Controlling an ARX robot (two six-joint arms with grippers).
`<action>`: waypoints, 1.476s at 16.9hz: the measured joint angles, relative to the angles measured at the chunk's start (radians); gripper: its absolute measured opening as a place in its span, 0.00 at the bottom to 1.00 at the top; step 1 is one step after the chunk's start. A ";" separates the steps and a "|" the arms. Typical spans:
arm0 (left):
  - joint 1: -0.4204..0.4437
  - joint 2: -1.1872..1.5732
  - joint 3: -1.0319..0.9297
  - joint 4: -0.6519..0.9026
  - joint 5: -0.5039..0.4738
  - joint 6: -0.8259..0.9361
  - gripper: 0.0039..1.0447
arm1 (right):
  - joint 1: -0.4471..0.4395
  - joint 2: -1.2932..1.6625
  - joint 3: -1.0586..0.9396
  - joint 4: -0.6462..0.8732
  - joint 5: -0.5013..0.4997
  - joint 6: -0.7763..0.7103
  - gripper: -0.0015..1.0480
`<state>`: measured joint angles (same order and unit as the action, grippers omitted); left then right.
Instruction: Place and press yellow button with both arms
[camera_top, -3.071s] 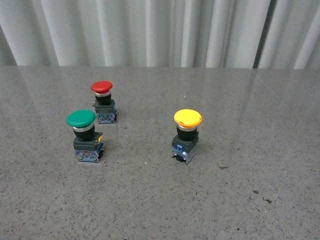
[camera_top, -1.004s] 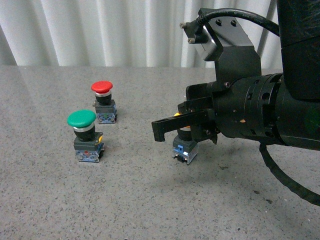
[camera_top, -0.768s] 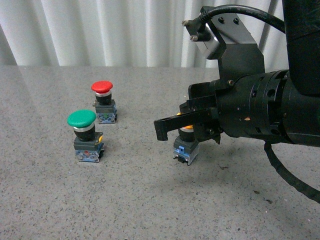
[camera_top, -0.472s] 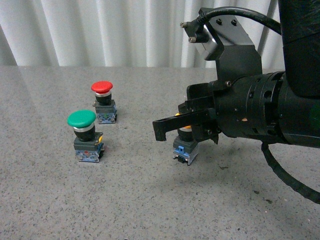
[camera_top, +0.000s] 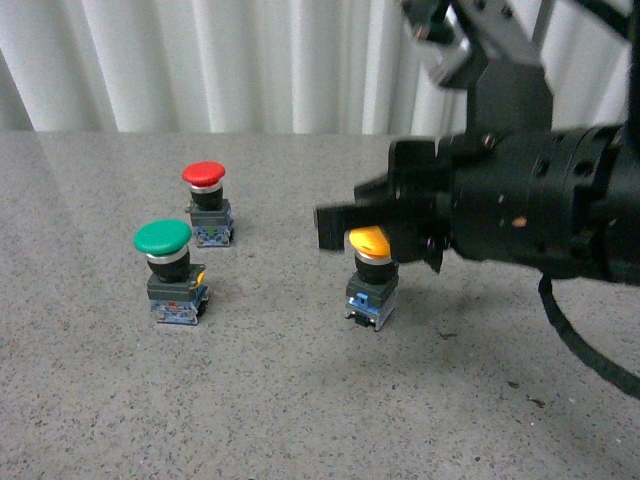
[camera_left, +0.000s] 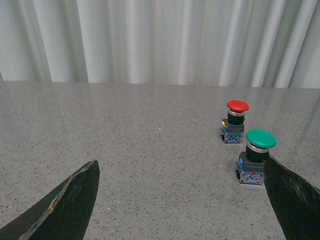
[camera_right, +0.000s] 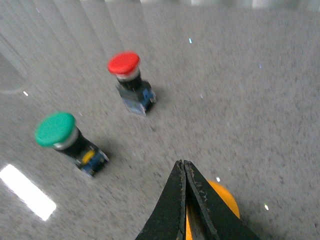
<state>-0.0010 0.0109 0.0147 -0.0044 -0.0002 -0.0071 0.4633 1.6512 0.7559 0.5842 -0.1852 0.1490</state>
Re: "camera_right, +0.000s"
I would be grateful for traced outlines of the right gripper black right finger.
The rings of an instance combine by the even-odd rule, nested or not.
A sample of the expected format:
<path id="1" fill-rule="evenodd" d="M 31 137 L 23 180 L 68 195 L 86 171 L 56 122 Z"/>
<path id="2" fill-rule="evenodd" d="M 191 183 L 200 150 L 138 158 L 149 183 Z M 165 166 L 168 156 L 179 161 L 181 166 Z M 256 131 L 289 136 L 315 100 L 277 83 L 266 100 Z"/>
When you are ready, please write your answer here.
<path id="1" fill-rule="evenodd" d="M 185 160 L 186 239 L 187 240 L 258 240 L 219 196 L 196 166 Z"/>

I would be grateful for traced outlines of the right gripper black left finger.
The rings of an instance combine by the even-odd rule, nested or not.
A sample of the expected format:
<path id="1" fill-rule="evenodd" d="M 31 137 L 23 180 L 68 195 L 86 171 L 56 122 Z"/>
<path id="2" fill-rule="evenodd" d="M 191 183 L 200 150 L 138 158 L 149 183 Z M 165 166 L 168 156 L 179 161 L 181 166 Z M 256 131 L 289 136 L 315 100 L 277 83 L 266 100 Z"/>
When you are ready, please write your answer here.
<path id="1" fill-rule="evenodd" d="M 175 162 L 153 212 L 137 240 L 184 240 L 186 238 L 187 177 L 182 160 Z"/>

